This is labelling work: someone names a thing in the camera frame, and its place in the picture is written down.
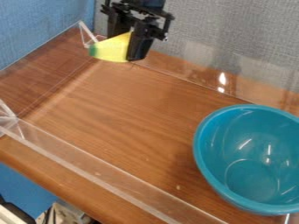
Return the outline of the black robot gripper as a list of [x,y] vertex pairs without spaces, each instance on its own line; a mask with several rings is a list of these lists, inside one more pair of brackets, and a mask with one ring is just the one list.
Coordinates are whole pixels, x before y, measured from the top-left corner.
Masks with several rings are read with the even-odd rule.
[[100,11],[106,15],[106,37],[129,32],[125,59],[142,60],[154,39],[165,41],[173,15],[164,10],[165,0],[105,0]]

